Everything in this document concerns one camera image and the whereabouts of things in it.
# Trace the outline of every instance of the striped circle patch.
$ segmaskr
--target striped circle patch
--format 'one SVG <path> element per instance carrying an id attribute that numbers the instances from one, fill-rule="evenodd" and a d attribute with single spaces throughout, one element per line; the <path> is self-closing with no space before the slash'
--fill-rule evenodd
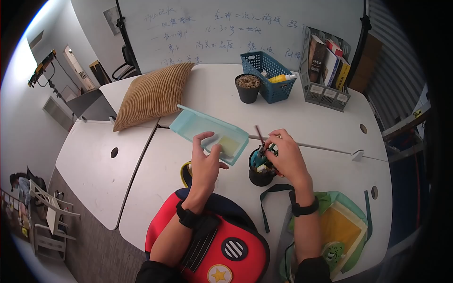
<path id="1" fill-rule="evenodd" d="M 230 237 L 222 242 L 222 254 L 229 260 L 241 261 L 248 253 L 247 245 L 243 240 Z"/>

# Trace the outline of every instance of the pencil case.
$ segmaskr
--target pencil case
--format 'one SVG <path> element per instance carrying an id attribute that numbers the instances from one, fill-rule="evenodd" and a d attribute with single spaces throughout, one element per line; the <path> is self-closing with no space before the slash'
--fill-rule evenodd
<path id="1" fill-rule="evenodd" d="M 222 146 L 220 160 L 229 165 L 234 165 L 249 142 L 249 134 L 227 122 L 211 117 L 178 104 L 183 111 L 171 123 L 170 129 L 192 142 L 193 137 L 202 132 L 211 131 L 214 135 L 202 140 L 201 147 L 207 152 L 215 144 Z"/>

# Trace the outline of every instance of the left hand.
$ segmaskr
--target left hand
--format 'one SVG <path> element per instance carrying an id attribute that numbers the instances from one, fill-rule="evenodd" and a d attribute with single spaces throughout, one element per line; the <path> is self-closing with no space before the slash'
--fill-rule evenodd
<path id="1" fill-rule="evenodd" d="M 212 137 L 214 132 L 204 132 L 193 137 L 192 147 L 192 188 L 203 195 L 211 195 L 214 183 L 219 175 L 219 169 L 229 169 L 228 165 L 219 162 L 222 146 L 216 144 L 211 149 L 211 154 L 206 156 L 201 147 L 201 141 Z"/>

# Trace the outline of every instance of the black pen holder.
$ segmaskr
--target black pen holder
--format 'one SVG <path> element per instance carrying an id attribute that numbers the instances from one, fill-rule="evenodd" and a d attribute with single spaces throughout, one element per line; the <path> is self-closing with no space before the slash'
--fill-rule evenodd
<path id="1" fill-rule="evenodd" d="M 263 173 L 258 173 L 253 169 L 253 167 L 250 165 L 250 160 L 253 156 L 253 154 L 257 151 L 258 149 L 255 149 L 249 157 L 249 179 L 250 181 L 255 185 L 259 187 L 264 187 L 270 184 L 272 182 L 272 179 L 274 179 L 275 175 L 272 175 L 269 171 L 266 174 Z"/>

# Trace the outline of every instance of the desk cable hole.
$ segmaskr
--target desk cable hole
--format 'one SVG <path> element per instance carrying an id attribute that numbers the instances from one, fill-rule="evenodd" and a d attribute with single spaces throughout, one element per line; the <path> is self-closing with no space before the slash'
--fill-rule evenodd
<path id="1" fill-rule="evenodd" d="M 115 158 L 117 154 L 118 154 L 118 148 L 114 148 L 114 149 L 112 149 L 112 152 L 110 152 L 110 157 Z"/>
<path id="2" fill-rule="evenodd" d="M 372 197 L 374 200 L 377 199 L 377 188 L 376 188 L 376 186 L 373 186 L 373 187 L 371 188 L 371 197 Z"/>
<path id="3" fill-rule="evenodd" d="M 365 125 L 364 124 L 360 124 L 360 129 L 362 130 L 362 132 L 364 134 L 368 133 L 368 130 L 366 129 Z"/>

